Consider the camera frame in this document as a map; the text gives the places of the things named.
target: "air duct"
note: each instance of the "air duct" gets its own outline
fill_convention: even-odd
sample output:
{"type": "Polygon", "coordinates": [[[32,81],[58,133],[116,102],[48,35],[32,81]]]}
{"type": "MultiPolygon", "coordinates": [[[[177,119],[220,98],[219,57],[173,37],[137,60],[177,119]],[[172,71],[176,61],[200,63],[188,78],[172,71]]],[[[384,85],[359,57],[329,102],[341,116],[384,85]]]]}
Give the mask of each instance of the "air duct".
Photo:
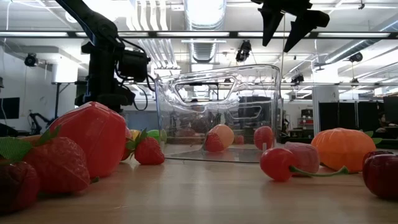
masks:
{"type": "MultiPolygon", "coordinates": [[[[382,24],[371,29],[372,32],[397,32],[398,31],[398,14],[394,15],[390,19],[384,21],[382,24]]],[[[324,62],[326,64],[336,63],[343,59],[346,59],[363,49],[366,49],[380,40],[354,40],[350,43],[342,46],[338,50],[328,54],[325,57],[324,62]]]]}
{"type": "MultiPolygon", "coordinates": [[[[222,30],[226,10],[226,0],[185,0],[185,22],[187,30],[222,30]]],[[[191,43],[190,52],[198,63],[210,62],[217,44],[191,43]]]]}

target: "wooden table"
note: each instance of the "wooden table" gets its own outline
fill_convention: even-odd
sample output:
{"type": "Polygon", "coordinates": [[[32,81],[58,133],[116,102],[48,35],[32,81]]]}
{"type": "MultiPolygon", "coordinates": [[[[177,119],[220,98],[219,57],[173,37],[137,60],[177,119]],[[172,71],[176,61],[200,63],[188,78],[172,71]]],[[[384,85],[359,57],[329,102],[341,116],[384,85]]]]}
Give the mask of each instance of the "wooden table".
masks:
{"type": "Polygon", "coordinates": [[[81,195],[41,199],[8,223],[398,223],[359,174],[271,181],[258,165],[167,160],[122,163],[81,195]]]}

